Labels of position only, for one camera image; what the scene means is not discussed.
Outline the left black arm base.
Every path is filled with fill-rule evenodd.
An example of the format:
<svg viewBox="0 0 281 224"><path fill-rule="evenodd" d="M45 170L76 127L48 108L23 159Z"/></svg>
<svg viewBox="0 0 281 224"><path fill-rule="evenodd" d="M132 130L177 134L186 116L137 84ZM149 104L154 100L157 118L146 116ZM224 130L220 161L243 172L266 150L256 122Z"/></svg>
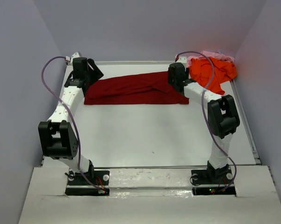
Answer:
<svg viewBox="0 0 281 224"><path fill-rule="evenodd" d="M91 173L75 173L69 169L65 173L67 196L108 196L110 194L110 171L107 169L92 169Z"/></svg>

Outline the dark red t shirt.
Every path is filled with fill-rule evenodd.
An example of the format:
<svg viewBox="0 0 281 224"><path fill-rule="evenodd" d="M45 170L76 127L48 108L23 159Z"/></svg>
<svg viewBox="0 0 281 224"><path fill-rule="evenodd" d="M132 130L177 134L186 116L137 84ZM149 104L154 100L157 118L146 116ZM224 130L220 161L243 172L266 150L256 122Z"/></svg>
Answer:
<svg viewBox="0 0 281 224"><path fill-rule="evenodd" d="M168 84L168 72L99 80L88 89L85 105L187 105L189 99Z"/></svg>

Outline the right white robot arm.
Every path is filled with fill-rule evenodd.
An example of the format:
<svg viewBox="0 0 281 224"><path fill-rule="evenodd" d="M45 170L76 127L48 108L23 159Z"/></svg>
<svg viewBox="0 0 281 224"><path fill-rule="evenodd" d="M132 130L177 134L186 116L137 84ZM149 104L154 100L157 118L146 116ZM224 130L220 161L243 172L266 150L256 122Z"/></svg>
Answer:
<svg viewBox="0 0 281 224"><path fill-rule="evenodd" d="M218 182L223 174L220 169L228 165L230 141L240 125L238 111L233 96L213 93L202 87L187 75L188 69L182 63L172 63L168 68L168 84L178 93L199 103L207 128L213 138L211 156L206 171L206 179Z"/></svg>

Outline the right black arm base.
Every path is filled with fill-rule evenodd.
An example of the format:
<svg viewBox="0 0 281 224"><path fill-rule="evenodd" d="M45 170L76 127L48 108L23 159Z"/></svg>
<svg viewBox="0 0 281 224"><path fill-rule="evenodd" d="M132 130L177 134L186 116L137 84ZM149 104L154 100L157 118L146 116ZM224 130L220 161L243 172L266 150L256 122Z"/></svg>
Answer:
<svg viewBox="0 0 281 224"><path fill-rule="evenodd" d="M207 163L206 169L194 169L189 178L194 196L233 195L236 190L229 165L214 169Z"/></svg>

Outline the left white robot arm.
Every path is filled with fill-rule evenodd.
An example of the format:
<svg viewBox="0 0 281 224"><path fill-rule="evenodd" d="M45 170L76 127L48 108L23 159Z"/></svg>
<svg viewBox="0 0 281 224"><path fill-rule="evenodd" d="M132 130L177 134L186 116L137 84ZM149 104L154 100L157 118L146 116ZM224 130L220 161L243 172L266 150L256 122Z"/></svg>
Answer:
<svg viewBox="0 0 281 224"><path fill-rule="evenodd" d="M48 118L38 125L41 148L45 157L66 164L83 184L94 180L93 163L81 153L80 136L74 121L74 114L86 97L91 85L103 77L94 60L85 57L64 60L72 67L63 85L60 96L55 95L58 104Z"/></svg>

